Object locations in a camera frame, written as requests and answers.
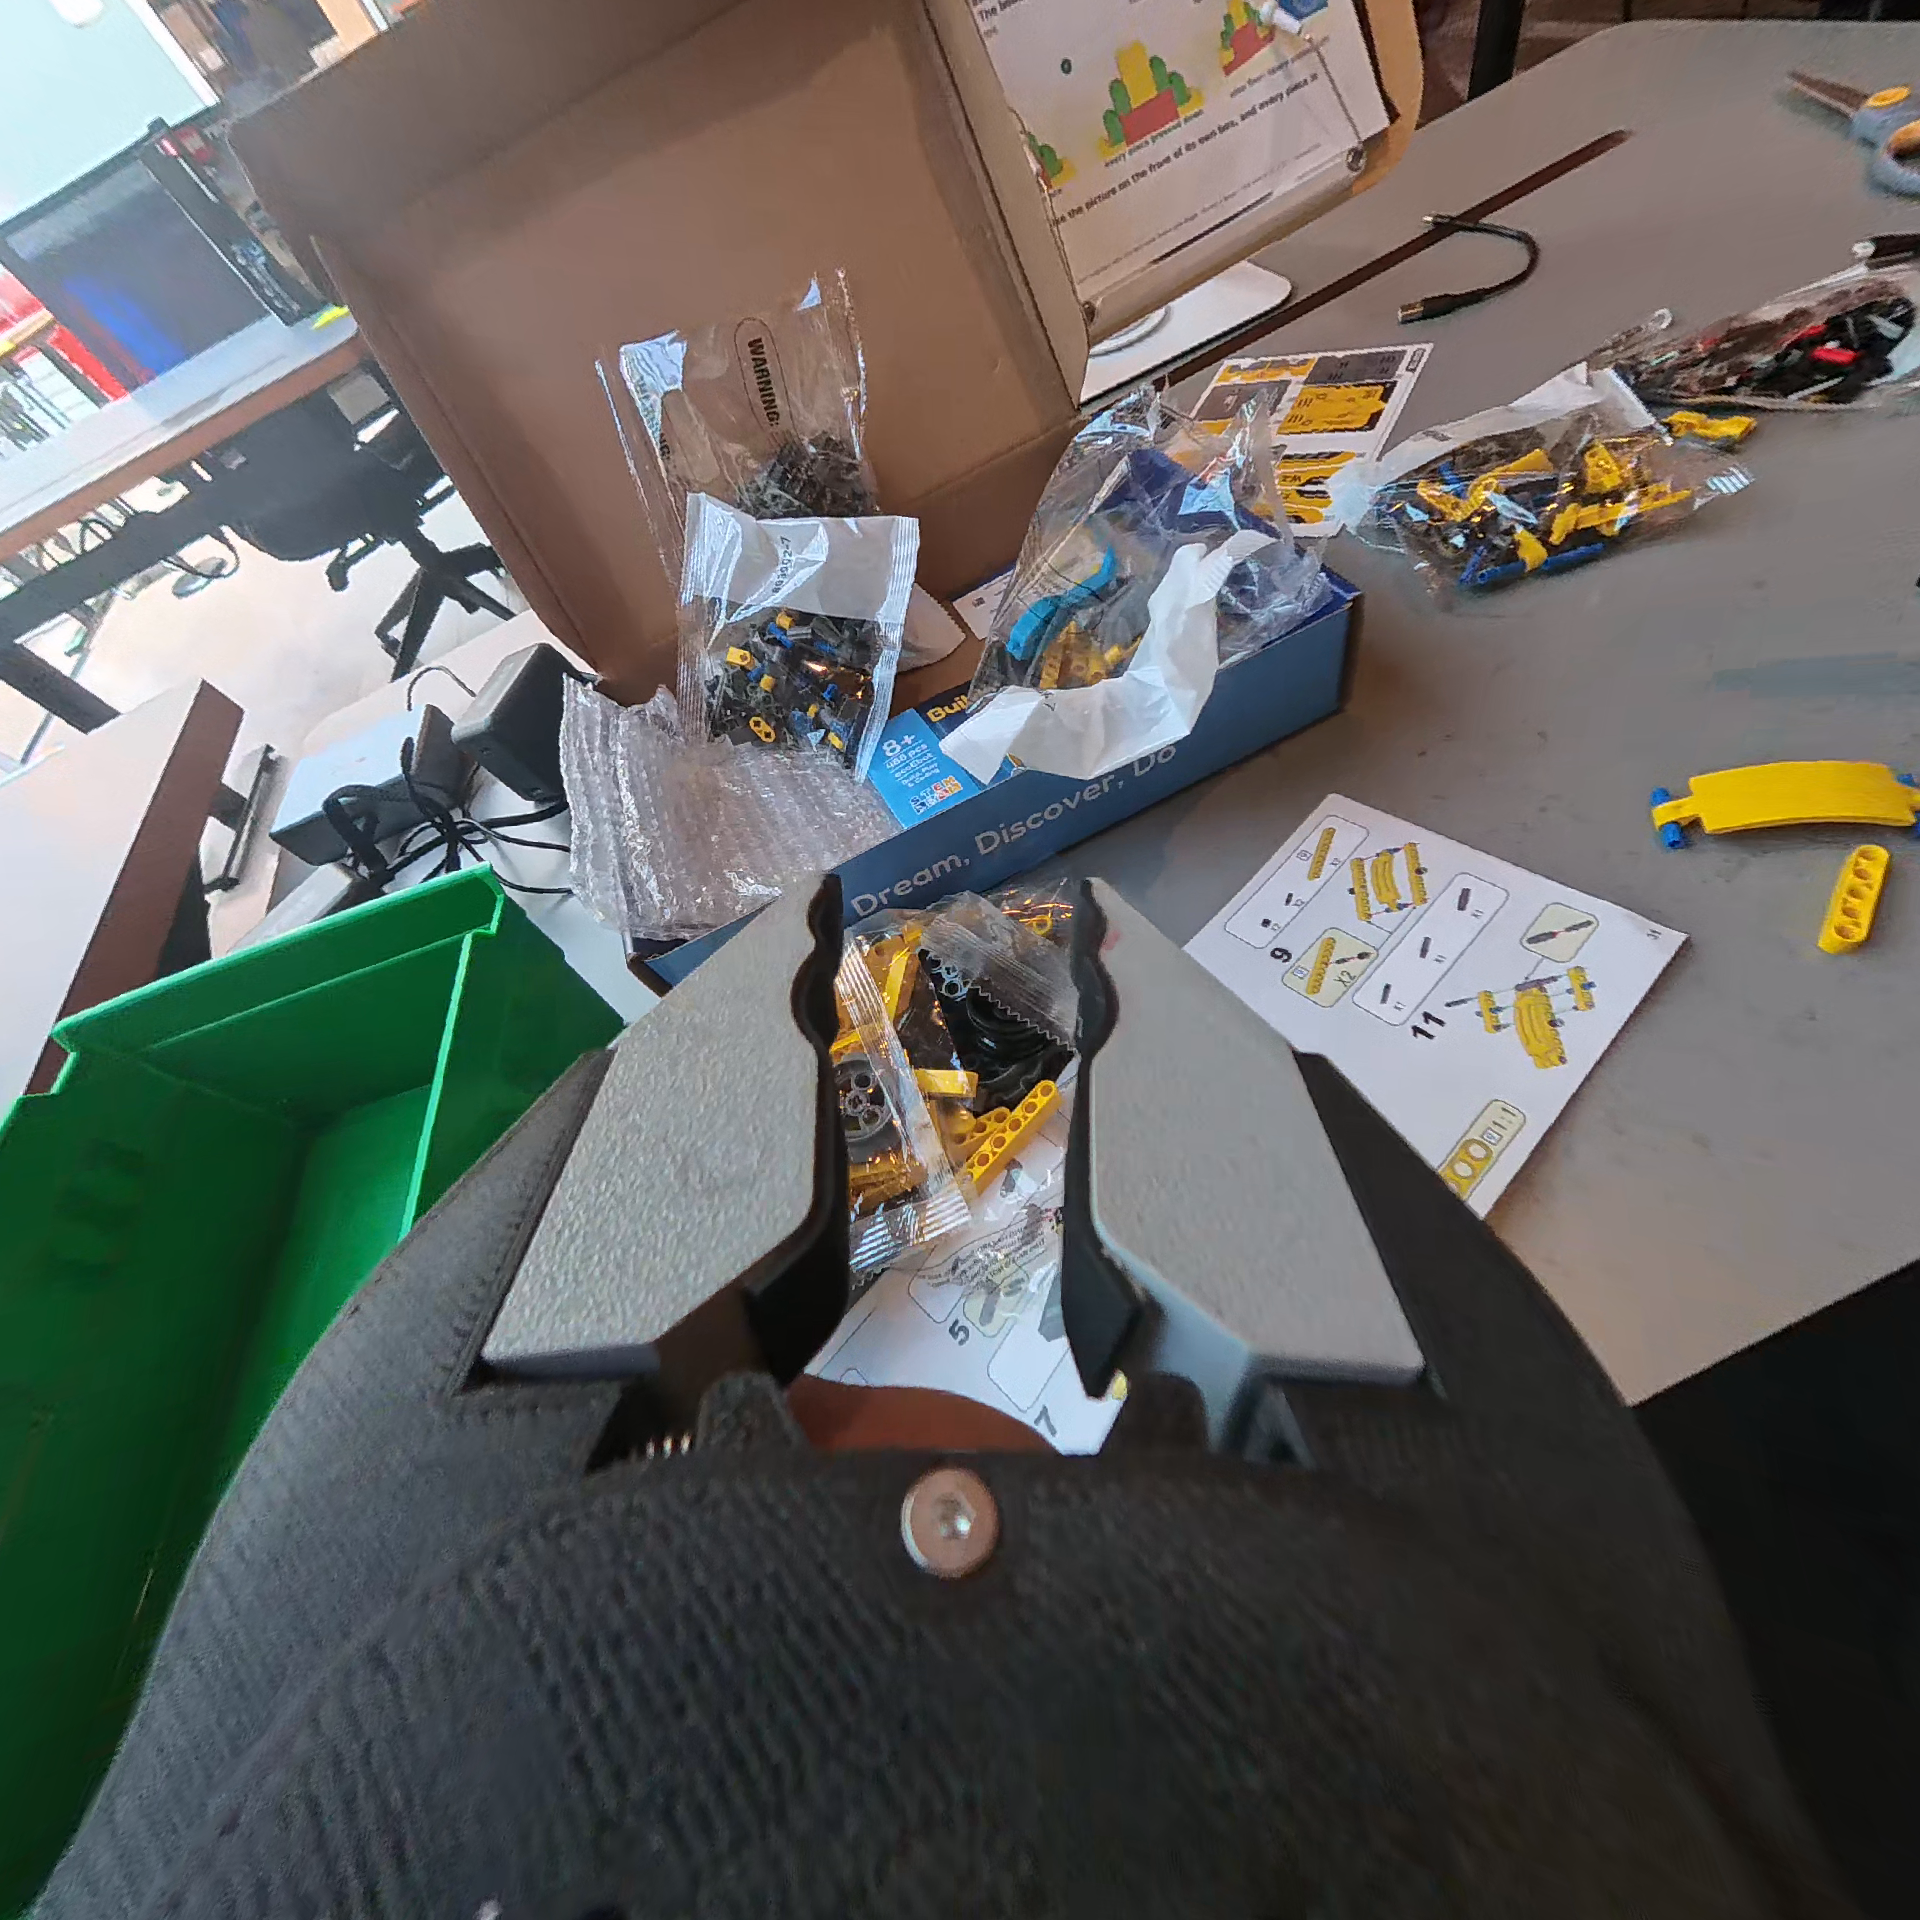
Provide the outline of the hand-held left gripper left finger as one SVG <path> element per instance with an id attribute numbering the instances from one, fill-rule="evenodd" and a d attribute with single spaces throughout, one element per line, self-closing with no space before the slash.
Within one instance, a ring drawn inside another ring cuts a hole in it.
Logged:
<path id="1" fill-rule="evenodd" d="M 806 876 L 610 1050 L 487 1332 L 526 1380 L 789 1384 L 848 1309 L 840 879 Z"/>

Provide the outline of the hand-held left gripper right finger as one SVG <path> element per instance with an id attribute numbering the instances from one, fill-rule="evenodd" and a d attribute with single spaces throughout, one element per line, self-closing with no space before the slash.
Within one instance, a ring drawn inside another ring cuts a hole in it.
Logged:
<path id="1" fill-rule="evenodd" d="M 1105 883 L 1071 911 L 1076 1093 L 1059 1298 L 1081 1388 L 1196 1390 L 1244 1456 L 1284 1381 L 1425 1362 L 1284 1036 Z"/>

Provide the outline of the clear bag of yellow beams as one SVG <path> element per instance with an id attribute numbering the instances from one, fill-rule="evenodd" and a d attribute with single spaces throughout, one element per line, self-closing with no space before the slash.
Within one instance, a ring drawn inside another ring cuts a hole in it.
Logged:
<path id="1" fill-rule="evenodd" d="M 852 1283 L 1039 1206 L 1076 1072 L 1067 890 L 1007 885 L 849 925 L 829 1068 Z"/>

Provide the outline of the yellow five-hole beam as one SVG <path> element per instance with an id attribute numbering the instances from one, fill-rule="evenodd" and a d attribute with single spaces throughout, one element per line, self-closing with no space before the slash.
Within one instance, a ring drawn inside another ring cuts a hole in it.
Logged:
<path id="1" fill-rule="evenodd" d="M 1855 845 L 1842 856 L 1817 930 L 1817 948 L 1822 955 L 1853 955 L 1869 943 L 1888 867 L 1891 856 L 1883 845 Z"/>

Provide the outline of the yellow panel brick blue pin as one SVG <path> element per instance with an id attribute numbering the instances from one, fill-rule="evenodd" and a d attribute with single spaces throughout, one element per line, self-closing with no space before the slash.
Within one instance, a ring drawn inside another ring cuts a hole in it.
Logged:
<path id="1" fill-rule="evenodd" d="M 1652 832 L 1679 848 L 1687 830 L 1726 836 L 1772 828 L 1914 830 L 1916 783 L 1871 760 L 1775 760 L 1695 773 L 1684 795 L 1654 790 Z"/>

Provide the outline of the clear bag of small pins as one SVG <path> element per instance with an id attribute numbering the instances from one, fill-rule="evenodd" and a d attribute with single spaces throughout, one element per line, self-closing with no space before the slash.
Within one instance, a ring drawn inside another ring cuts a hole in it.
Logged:
<path id="1" fill-rule="evenodd" d="M 1612 371 L 1574 367 L 1355 468 L 1334 513 L 1434 590 L 1568 576 L 1682 530 L 1749 486 L 1741 447 L 1673 442 Z"/>

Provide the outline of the blue cardboard kit box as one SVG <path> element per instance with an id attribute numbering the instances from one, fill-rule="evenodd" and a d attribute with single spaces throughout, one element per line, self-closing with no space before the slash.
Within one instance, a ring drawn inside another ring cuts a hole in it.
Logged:
<path id="1" fill-rule="evenodd" d="M 953 599 L 1003 576 L 1089 343 L 1404 158 L 1410 5 L 1360 5 L 1393 122 L 1330 184 L 1205 222 L 1111 300 L 1071 287 L 968 5 L 419 5 L 233 134 L 547 631 L 610 696 L 674 666 L 616 349 L 849 278 L 883 511 Z"/>

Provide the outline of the green plastic bin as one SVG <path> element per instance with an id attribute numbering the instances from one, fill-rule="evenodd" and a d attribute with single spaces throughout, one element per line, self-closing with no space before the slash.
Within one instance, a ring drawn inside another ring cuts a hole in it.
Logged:
<path id="1" fill-rule="evenodd" d="M 111 997 L 51 1040 L 72 1060 L 320 1112 L 442 1077 L 540 1090 L 619 1031 L 500 879 L 467 868 Z"/>
<path id="2" fill-rule="evenodd" d="M 4 1130 L 4 1916 L 130 1712 L 236 1456 L 349 1292 L 616 1018 L 79 1055 Z"/>

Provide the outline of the large white label parts bag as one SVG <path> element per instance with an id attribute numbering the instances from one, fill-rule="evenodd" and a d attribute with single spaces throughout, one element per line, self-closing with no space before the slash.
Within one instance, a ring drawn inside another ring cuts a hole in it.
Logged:
<path id="1" fill-rule="evenodd" d="M 944 752 L 981 787 L 1004 763 L 1071 781 L 1193 732 L 1222 666 L 1330 600 L 1285 518 L 1272 407 L 1219 420 L 1143 384 L 1065 447 Z"/>

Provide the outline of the white label small parts bag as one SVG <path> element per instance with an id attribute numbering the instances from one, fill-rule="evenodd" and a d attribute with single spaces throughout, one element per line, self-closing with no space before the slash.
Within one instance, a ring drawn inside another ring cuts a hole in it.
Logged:
<path id="1" fill-rule="evenodd" d="M 679 707 L 700 740 L 813 756 L 860 781 L 895 702 L 909 515 L 754 518 L 687 495 Z"/>

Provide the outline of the person's black pants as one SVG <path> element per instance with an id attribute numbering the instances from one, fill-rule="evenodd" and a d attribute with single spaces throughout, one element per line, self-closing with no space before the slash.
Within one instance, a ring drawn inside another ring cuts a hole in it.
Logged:
<path id="1" fill-rule="evenodd" d="M 1916 1916 L 1916 1268 L 1635 1410 L 1866 1916 Z"/>

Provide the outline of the large clear printed bag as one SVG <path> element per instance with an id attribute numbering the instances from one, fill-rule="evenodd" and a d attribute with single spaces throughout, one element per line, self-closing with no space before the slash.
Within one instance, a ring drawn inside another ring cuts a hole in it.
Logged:
<path id="1" fill-rule="evenodd" d="M 660 541 L 692 495 L 754 518 L 877 515 L 867 380 L 848 277 L 732 319 L 627 343 L 596 367 Z"/>

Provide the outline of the sticker sheet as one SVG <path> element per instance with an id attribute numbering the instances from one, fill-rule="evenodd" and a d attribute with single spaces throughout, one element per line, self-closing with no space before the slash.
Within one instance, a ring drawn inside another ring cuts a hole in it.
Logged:
<path id="1" fill-rule="evenodd" d="M 1193 419 L 1222 432 L 1246 402 L 1264 402 L 1291 531 L 1302 541 L 1322 541 L 1334 533 L 1334 478 L 1385 447 L 1431 353 L 1428 343 L 1393 343 L 1226 359 Z"/>

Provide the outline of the background grey table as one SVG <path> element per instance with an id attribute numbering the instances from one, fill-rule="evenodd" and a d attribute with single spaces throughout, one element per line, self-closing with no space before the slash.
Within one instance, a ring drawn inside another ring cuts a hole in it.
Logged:
<path id="1" fill-rule="evenodd" d="M 299 325 L 263 317 L 129 397 L 2 460 L 2 560 L 23 554 L 130 488 L 342 380 L 369 359 L 348 312 Z"/>

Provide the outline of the grey yellow handled scissors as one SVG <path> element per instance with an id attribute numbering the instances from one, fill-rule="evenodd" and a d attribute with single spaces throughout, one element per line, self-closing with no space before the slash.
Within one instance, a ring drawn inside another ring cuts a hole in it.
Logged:
<path id="1" fill-rule="evenodd" d="M 1882 192 L 1916 198 L 1916 88 L 1857 88 L 1788 72 L 1788 85 L 1817 109 L 1835 115 L 1853 143 L 1869 149 L 1866 178 Z"/>

